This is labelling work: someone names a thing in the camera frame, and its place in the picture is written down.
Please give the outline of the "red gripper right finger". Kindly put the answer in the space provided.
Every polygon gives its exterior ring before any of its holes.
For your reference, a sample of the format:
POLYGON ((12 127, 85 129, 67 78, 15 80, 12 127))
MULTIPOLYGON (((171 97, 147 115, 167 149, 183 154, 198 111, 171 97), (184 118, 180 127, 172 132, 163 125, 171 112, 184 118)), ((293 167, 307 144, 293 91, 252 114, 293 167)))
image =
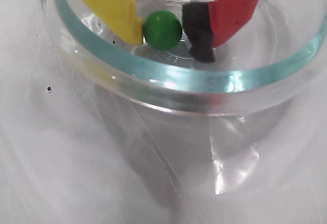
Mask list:
POLYGON ((259 0, 213 0, 182 6, 182 27, 199 62, 215 61, 214 48, 226 43, 252 18, 259 0))

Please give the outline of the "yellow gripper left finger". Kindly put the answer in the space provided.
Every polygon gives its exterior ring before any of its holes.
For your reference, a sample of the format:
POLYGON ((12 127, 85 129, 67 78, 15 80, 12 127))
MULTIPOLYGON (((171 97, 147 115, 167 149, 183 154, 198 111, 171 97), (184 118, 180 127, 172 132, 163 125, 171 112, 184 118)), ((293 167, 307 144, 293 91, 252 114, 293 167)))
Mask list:
POLYGON ((143 44, 142 18, 136 11, 135 0, 81 0, 93 10, 124 42, 143 44))

